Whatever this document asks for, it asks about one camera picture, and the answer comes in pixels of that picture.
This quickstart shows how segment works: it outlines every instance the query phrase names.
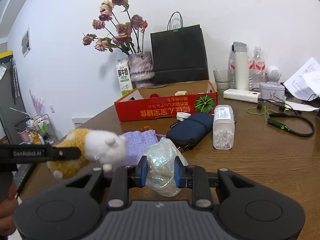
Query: neckband earphone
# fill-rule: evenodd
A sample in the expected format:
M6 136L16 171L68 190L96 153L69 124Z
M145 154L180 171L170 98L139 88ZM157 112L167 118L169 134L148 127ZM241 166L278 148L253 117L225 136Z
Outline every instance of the neckband earphone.
M301 120L305 121L306 123L308 123L308 125L311 127L312 131L310 133L299 133L297 131L294 131L294 130L288 128L285 124L274 120L273 118L298 118L298 119L301 119ZM268 124L271 124L279 129L285 130L289 133L292 133L292 134L300 136L300 137L309 137L315 133L315 127L314 127L313 123L310 122L307 118L302 117L300 115L296 115L296 114L270 113L269 118L267 119L267 122L268 122Z

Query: plastic bag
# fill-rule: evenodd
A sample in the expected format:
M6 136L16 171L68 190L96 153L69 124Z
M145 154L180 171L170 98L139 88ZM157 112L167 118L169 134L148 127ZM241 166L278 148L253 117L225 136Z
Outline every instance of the plastic bag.
M143 155L147 156L149 167L146 185L162 196L177 195L181 189L176 187L173 177L174 159L179 156L184 166L188 163L173 142L162 137L158 143L148 146Z

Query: white plush toy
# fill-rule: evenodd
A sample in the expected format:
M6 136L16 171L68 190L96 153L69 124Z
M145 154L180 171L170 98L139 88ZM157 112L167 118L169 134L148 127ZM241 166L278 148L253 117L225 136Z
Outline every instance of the white plush toy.
M56 179L69 179L76 175L90 161L99 161L103 171L112 170L113 164L127 156L126 139L113 132L102 130L75 129L55 147L78 147L81 157L78 160L47 162Z

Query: bag handle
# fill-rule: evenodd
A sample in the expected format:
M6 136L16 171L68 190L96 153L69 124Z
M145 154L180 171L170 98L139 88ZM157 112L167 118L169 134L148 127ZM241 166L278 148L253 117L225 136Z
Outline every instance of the bag handle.
M174 13L171 15L170 20L169 20L169 22L168 22L167 31L171 30L171 19L172 19L172 17L173 17L176 13L178 13L178 14L180 15L180 25L181 25L181 28L183 28L183 19L182 19L181 13L179 13L179 12L174 12Z

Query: white thermos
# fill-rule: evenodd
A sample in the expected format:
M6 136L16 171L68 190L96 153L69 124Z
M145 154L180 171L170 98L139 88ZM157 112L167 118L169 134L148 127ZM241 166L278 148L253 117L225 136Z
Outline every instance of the white thermos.
M232 51L235 54L235 80L236 89L249 90L249 67L247 45L242 42L234 42Z

